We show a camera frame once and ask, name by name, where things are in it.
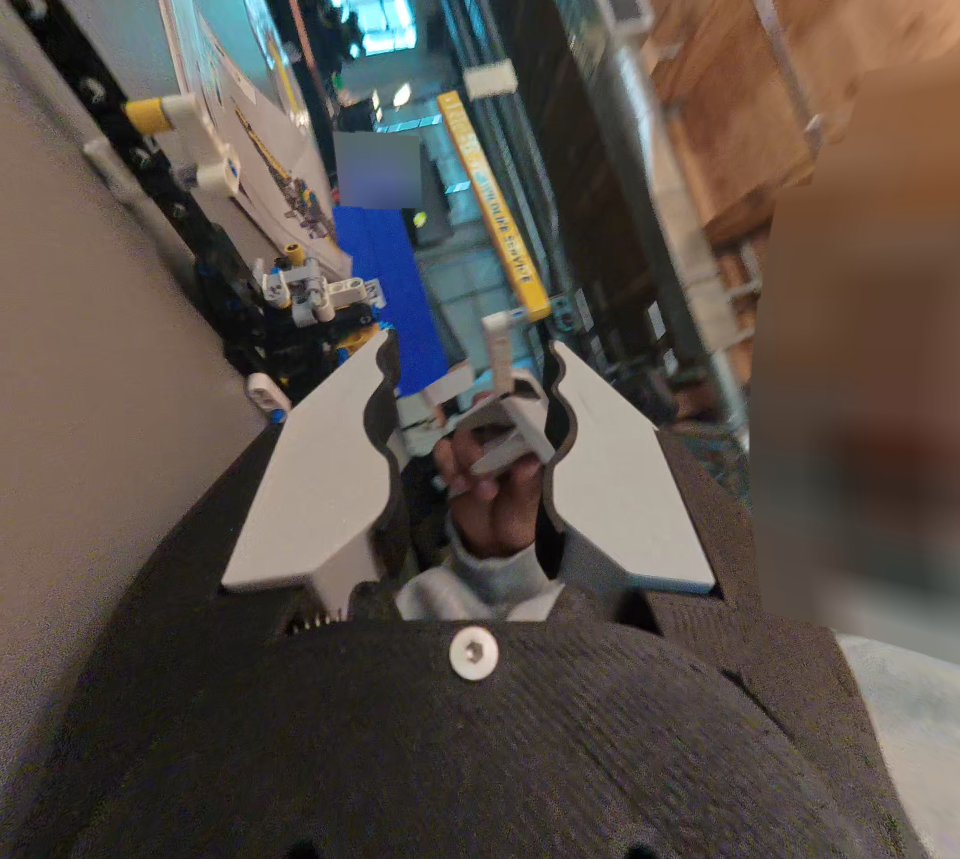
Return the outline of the long black lego beam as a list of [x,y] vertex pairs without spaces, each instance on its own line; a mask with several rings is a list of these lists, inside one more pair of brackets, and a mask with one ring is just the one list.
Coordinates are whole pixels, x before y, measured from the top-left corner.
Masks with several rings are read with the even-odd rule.
[[134,124],[126,93],[64,1],[6,1],[131,173],[137,190],[159,209],[193,255],[208,310],[226,325],[252,322],[259,312],[247,264],[227,233],[175,178],[165,152]]

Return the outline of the small white lego piece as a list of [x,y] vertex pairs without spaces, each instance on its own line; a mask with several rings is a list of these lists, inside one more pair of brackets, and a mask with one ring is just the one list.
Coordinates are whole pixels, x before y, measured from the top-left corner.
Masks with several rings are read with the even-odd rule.
[[246,376],[246,395],[272,424],[285,422],[293,408],[288,395],[263,372]]

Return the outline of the lego instruction booklet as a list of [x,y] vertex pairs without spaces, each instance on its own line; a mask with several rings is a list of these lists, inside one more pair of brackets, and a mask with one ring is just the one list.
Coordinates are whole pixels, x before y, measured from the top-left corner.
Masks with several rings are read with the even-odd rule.
[[158,0],[177,84],[195,94],[239,158],[233,200],[279,253],[303,246],[331,280],[353,259],[334,239],[330,182],[306,127],[243,73],[194,0]]

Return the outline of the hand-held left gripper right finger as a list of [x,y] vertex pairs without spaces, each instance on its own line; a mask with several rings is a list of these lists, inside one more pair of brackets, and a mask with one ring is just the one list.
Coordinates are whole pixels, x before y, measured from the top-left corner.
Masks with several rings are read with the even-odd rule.
[[656,426],[562,342],[550,351],[569,423],[544,482],[562,539],[558,579],[596,597],[709,594],[714,570]]

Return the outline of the person's right hand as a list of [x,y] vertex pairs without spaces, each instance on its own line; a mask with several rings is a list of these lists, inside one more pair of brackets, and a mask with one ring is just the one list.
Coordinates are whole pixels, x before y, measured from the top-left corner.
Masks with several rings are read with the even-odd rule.
[[482,457],[476,433],[462,428],[433,448],[463,547],[478,560],[510,558],[535,542],[544,468],[527,454],[497,476],[478,476],[473,467]]

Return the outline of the white hanging sign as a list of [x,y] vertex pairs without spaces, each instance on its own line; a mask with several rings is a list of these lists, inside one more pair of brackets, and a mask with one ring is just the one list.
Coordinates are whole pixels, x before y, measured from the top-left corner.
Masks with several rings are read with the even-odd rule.
[[510,58],[463,69],[462,83],[472,103],[513,95],[519,90],[519,79]]

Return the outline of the person's right forearm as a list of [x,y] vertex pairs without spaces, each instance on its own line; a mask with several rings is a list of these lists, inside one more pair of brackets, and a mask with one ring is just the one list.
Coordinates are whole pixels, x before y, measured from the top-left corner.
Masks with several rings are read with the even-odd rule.
[[479,558],[471,553],[452,515],[443,523],[450,555],[407,581],[395,595],[406,621],[543,622],[565,584],[547,577],[535,548],[507,556]]

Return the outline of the printed yellow lego beam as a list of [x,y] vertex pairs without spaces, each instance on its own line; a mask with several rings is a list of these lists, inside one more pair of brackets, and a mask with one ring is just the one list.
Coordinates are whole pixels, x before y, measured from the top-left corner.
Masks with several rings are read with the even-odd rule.
[[538,323],[551,314],[548,292],[522,238],[493,168],[464,103],[455,91],[437,97],[438,109],[481,209],[487,233],[527,319]]

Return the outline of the lego gear model assembly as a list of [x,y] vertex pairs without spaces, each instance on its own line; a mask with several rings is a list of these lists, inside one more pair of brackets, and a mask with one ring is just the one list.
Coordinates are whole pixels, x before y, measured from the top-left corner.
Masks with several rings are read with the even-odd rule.
[[273,262],[253,265],[218,245],[194,260],[194,277],[223,358],[244,379],[265,375],[293,405],[379,327],[362,279],[330,280],[294,243]]

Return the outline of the blue panel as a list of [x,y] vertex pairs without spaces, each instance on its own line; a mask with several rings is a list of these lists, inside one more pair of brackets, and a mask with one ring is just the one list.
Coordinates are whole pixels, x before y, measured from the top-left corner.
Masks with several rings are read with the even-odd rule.
[[354,277],[378,285],[384,301],[380,315],[397,334],[397,390],[402,397],[419,394],[450,366],[402,212],[335,206],[333,219]]

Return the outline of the grey metal pillar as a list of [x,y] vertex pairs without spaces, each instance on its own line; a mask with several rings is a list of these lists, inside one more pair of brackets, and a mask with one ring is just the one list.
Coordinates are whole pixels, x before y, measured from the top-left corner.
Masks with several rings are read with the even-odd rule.
[[613,36],[597,0],[555,3],[676,353],[706,369],[721,422],[747,453],[749,409],[731,359],[740,342],[737,314],[642,62],[650,33]]

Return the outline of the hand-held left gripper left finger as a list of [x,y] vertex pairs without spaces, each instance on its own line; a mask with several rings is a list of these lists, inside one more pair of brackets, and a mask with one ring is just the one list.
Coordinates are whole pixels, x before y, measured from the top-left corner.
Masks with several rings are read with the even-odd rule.
[[304,590],[344,620],[354,589],[397,577],[410,543],[396,386],[384,329],[294,407],[222,574],[228,593]]

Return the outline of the person in grey sweater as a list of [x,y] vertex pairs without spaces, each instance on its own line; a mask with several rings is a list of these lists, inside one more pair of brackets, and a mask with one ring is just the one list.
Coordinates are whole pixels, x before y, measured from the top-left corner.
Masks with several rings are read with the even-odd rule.
[[929,857],[959,856],[959,668],[836,633],[907,817]]

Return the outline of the white and yellow lego connector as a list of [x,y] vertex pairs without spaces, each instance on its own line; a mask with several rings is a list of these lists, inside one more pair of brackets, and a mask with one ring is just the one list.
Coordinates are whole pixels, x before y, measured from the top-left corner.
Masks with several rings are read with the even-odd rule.
[[178,135],[186,164],[174,168],[174,181],[185,191],[227,199],[237,197],[239,158],[216,131],[200,97],[188,93],[129,100],[123,104],[123,112],[143,136]]

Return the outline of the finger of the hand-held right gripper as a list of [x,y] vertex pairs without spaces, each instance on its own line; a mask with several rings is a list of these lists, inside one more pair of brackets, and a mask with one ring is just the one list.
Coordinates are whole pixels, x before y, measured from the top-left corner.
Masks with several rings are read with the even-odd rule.
[[499,311],[481,319],[492,390],[498,397],[514,393],[512,330],[519,324],[519,310]]

